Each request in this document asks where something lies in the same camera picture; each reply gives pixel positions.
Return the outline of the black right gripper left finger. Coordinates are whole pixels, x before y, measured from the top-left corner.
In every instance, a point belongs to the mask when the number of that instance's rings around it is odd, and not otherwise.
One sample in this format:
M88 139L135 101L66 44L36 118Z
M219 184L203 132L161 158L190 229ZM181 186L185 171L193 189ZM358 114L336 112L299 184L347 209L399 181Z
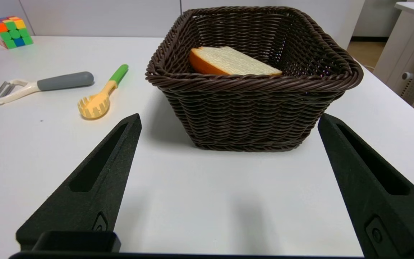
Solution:
M48 231L113 231L142 124L122 119L16 232L21 250Z

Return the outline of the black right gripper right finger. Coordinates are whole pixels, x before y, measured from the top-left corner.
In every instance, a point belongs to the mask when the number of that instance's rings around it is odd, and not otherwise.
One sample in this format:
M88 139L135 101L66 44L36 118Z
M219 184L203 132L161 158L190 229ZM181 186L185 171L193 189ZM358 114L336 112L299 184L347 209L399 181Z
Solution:
M340 119L318 131L364 257L414 259L414 184Z

